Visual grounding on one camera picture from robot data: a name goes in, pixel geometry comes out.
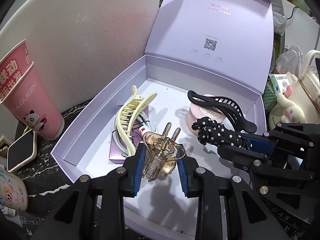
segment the black polka dot scrunchie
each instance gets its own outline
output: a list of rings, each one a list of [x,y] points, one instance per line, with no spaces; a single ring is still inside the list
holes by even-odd
[[[191,128],[199,130],[198,142],[203,145],[209,143],[218,147],[222,144],[229,144],[249,151],[252,150],[250,140],[236,135],[234,131],[225,128],[224,124],[220,124],[215,120],[212,121],[209,117],[197,119],[197,122],[194,122]]]

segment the table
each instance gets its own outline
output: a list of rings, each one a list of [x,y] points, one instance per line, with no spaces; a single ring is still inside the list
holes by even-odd
[[[89,101],[84,102],[62,113],[65,120],[64,131],[88,103]],[[16,137],[19,137],[21,135],[19,135],[19,133],[22,132],[23,129],[17,131]],[[36,231],[37,227],[41,225],[42,220],[50,210],[61,200],[67,189],[72,185],[72,182],[51,156],[51,150],[58,140],[59,139],[48,141],[38,136],[38,153],[36,159],[17,172],[17,175],[26,184],[29,196],[27,211],[19,211],[21,223],[26,231],[28,239]],[[97,211],[95,217],[95,235],[99,229],[99,220],[100,210]],[[125,233],[126,239],[128,240],[149,240],[130,229],[126,229]]]

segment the pink compact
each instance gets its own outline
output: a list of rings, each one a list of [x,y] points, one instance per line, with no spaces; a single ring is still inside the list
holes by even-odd
[[[206,97],[213,97],[213,95],[206,94],[204,95]],[[189,116],[187,119],[187,125],[190,129],[190,131],[198,136],[199,130],[192,130],[191,125],[197,121],[197,119],[203,118],[203,117],[210,117],[211,120],[215,120],[218,123],[222,123],[226,116],[217,108],[215,107],[209,107],[209,108],[203,108],[200,106],[196,106],[195,104],[191,103],[189,108]]]

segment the lavender box lid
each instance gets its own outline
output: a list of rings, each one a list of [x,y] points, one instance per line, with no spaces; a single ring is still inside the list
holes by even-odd
[[[271,0],[164,0],[145,50],[262,95],[273,47]]]

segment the panda cartoon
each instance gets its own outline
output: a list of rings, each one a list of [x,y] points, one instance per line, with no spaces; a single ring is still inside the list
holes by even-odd
[[[28,115],[23,119],[26,121],[30,128],[42,131],[45,123],[47,122],[46,116],[47,114],[43,114],[40,118],[40,116],[36,114],[34,110],[30,110]]]

